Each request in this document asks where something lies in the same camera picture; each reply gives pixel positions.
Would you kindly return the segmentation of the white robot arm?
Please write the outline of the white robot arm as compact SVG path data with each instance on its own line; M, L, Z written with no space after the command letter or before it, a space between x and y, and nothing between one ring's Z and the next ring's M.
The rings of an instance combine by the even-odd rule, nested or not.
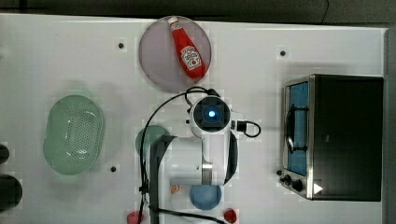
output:
M173 186L224 186L235 174L238 145L232 132L233 111L218 96L197 100L189 112L191 137L165 134L148 154L150 224L225 224L199 208L175 208Z

